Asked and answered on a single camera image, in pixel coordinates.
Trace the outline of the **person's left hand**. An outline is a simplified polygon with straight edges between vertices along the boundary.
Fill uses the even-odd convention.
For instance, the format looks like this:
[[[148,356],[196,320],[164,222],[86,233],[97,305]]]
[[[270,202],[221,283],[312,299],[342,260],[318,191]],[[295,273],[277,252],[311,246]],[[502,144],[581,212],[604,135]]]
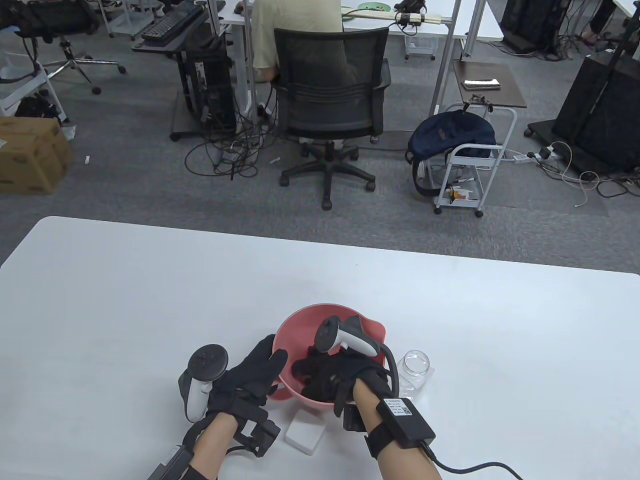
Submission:
[[[209,394],[206,416],[225,413],[237,421],[267,419],[267,397],[288,361],[288,352],[274,350],[275,334],[263,338],[240,364],[227,370]]]

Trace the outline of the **person's right hand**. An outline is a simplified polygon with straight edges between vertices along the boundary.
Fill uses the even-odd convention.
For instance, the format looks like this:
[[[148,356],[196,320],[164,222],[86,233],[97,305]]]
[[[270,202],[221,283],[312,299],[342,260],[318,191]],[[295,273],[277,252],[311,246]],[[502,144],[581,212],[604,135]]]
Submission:
[[[389,371],[374,358],[353,349],[341,349],[332,355],[311,349],[306,358],[292,364],[291,373],[302,382],[304,397],[333,403],[336,417],[340,417],[345,406],[354,400],[357,380],[364,382],[378,399],[393,395]]]

